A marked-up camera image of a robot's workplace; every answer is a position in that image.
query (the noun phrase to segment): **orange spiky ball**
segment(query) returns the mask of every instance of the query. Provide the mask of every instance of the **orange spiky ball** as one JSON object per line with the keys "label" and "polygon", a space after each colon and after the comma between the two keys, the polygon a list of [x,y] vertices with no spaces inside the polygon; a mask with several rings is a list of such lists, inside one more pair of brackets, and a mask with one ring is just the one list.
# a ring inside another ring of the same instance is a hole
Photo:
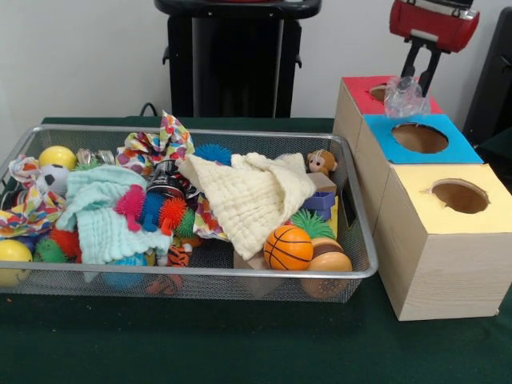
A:
{"label": "orange spiky ball", "polygon": [[162,233],[170,236],[185,216],[186,203],[182,198],[168,198],[160,209]]}
{"label": "orange spiky ball", "polygon": [[50,238],[57,243],[58,247],[64,252],[67,258],[81,258],[80,240],[78,232],[68,232],[53,228],[50,232]]}

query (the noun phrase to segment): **box with hole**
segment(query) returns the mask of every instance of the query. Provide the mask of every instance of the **box with hole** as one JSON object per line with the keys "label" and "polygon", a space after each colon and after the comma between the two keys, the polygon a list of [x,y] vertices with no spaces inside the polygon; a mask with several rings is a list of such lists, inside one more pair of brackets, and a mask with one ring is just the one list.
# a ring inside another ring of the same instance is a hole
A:
{"label": "box with hole", "polygon": [[390,119],[365,115],[355,153],[363,200],[375,227],[393,164],[481,164],[457,127],[444,114]]}
{"label": "box with hole", "polygon": [[374,240],[398,319],[494,316],[512,281],[510,213],[488,165],[394,166]]}
{"label": "box with hole", "polygon": [[[343,136],[355,153],[363,115],[386,114],[386,84],[392,76],[342,78],[333,133]],[[432,114],[442,114],[435,100],[430,100]]]}

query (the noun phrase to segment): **soccer ball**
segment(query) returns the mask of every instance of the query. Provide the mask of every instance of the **soccer ball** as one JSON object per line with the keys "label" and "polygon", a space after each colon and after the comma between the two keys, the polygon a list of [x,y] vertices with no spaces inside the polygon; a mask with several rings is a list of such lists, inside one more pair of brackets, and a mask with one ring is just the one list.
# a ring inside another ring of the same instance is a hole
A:
{"label": "soccer ball", "polygon": [[58,164],[49,164],[41,168],[41,172],[48,189],[59,196],[65,197],[66,180],[70,171]]}

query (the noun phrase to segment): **white crinkled blanket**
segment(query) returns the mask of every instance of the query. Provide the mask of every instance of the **white crinkled blanket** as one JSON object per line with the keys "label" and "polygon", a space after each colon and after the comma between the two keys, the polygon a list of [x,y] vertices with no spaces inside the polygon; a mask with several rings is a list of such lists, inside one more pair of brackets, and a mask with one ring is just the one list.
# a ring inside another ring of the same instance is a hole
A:
{"label": "white crinkled blanket", "polygon": [[188,155],[179,171],[206,195],[218,223],[245,260],[259,252],[269,234],[315,191],[301,154],[276,160],[256,153],[234,154],[231,166]]}

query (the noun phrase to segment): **white wall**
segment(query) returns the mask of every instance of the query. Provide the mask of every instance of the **white wall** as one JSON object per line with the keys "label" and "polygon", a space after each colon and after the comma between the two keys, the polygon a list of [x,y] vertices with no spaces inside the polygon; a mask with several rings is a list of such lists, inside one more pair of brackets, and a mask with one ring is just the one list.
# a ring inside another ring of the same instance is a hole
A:
{"label": "white wall", "polygon": [[[322,12],[302,22],[294,116],[333,117],[343,75],[399,74],[409,46],[388,32],[391,4],[324,0]],[[482,23],[474,40],[442,58],[433,93],[459,127],[508,5],[475,0]],[[45,116],[127,116],[146,101],[169,109],[166,45],[166,16],[152,0],[0,0],[0,160]]]}

